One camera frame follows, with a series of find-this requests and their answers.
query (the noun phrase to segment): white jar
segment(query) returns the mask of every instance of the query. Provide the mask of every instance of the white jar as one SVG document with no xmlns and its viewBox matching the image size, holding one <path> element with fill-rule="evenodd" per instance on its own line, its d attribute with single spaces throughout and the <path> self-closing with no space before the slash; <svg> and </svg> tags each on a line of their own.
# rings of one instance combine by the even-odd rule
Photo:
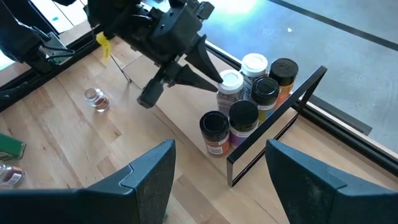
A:
<svg viewBox="0 0 398 224">
<path fill-rule="evenodd" d="M 268 60 L 261 54 L 251 53 L 243 57 L 240 73 L 243 74 L 243 99 L 251 100 L 251 88 L 255 79 L 267 76 Z"/>
<path fill-rule="evenodd" d="M 218 84 L 218 111 L 228 116 L 232 104 L 243 99 L 243 76 L 236 70 L 225 70 L 220 77 L 223 82 Z"/>
</svg>

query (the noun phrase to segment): jar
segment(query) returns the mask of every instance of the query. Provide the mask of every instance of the jar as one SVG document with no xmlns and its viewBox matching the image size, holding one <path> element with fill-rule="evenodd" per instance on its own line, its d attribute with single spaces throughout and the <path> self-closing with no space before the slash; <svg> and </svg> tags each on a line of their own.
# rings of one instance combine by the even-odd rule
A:
<svg viewBox="0 0 398 224">
<path fill-rule="evenodd" d="M 220 73 L 220 77 L 223 82 L 218 84 L 218 111 L 228 116 L 232 104 L 243 98 L 243 76 L 238 71 L 225 70 Z"/>
<path fill-rule="evenodd" d="M 259 125 L 274 112 L 279 84 L 272 78 L 258 78 L 253 83 L 251 98 L 259 110 Z"/>
<path fill-rule="evenodd" d="M 268 60 L 261 54 L 251 53 L 243 57 L 240 72 L 243 74 L 243 99 L 250 100 L 252 84 L 256 78 L 265 77 Z"/>
<path fill-rule="evenodd" d="M 237 148 L 257 128 L 259 111 L 254 103 L 241 100 L 234 103 L 229 111 L 229 140 Z"/>
<path fill-rule="evenodd" d="M 279 84 L 279 96 L 275 108 L 278 108 L 289 97 L 298 72 L 297 63 L 288 58 L 277 59 L 271 64 L 269 77 Z"/>
<path fill-rule="evenodd" d="M 0 185 L 15 187 L 21 183 L 24 176 L 25 172 L 21 168 L 0 162 Z"/>
<path fill-rule="evenodd" d="M 205 113 L 200 119 L 200 130 L 209 153 L 222 156 L 228 152 L 229 123 L 223 113 L 219 111 Z"/>
<path fill-rule="evenodd" d="M 111 101 L 99 88 L 89 88 L 85 91 L 86 101 L 98 112 L 104 112 L 109 108 Z"/>
</svg>

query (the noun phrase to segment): black lid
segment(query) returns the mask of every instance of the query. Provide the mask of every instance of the black lid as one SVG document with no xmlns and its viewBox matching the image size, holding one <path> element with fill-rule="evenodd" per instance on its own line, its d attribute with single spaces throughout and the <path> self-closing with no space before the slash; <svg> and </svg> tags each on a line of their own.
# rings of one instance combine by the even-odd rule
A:
<svg viewBox="0 0 398 224">
<path fill-rule="evenodd" d="M 231 126 L 242 132 L 251 131 L 257 126 L 259 111 L 254 103 L 248 100 L 235 102 L 229 109 L 229 122 Z"/>
<path fill-rule="evenodd" d="M 219 111 L 205 113 L 199 124 L 203 137 L 209 141 L 223 140 L 229 133 L 228 118 Z"/>
<path fill-rule="evenodd" d="M 251 98 L 259 105 L 271 105 L 275 103 L 279 94 L 279 84 L 272 78 L 258 78 L 251 89 Z"/>
<path fill-rule="evenodd" d="M 269 77 L 275 79 L 280 86 L 287 86 L 294 82 L 298 72 L 297 63 L 288 58 L 280 58 L 271 64 Z"/>
</svg>

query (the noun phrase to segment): gray floor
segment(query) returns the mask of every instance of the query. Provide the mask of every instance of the gray floor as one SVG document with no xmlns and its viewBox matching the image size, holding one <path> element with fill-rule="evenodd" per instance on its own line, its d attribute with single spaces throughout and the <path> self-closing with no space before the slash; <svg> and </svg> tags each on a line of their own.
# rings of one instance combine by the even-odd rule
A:
<svg viewBox="0 0 398 224">
<path fill-rule="evenodd" d="M 211 2 L 216 10 L 201 31 L 208 40 L 237 58 L 258 52 L 270 61 L 295 60 L 296 86 L 320 65 L 328 67 L 315 94 L 371 126 L 369 136 L 398 152 L 398 52 L 266 0 Z M 395 0 L 289 2 L 398 42 Z"/>
</svg>

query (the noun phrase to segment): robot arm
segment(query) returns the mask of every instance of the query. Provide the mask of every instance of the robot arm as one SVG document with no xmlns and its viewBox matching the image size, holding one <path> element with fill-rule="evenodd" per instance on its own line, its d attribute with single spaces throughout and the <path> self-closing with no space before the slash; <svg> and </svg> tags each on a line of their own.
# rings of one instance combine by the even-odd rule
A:
<svg viewBox="0 0 398 224">
<path fill-rule="evenodd" d="M 65 6 L 74 0 L 53 0 Z M 92 27 L 101 25 L 106 38 L 116 35 L 159 67 L 154 78 L 137 99 L 151 108 L 161 96 L 164 85 L 188 85 L 208 91 L 217 88 L 178 60 L 185 60 L 212 80 L 223 80 L 212 64 L 205 48 L 206 35 L 198 31 L 214 6 L 198 0 L 169 0 L 170 9 L 162 12 L 141 0 L 88 0 L 85 11 Z M 44 34 L 18 22 L 0 0 L 0 49 L 11 59 L 27 62 L 46 73 L 73 55 L 55 34 Z"/>
</svg>

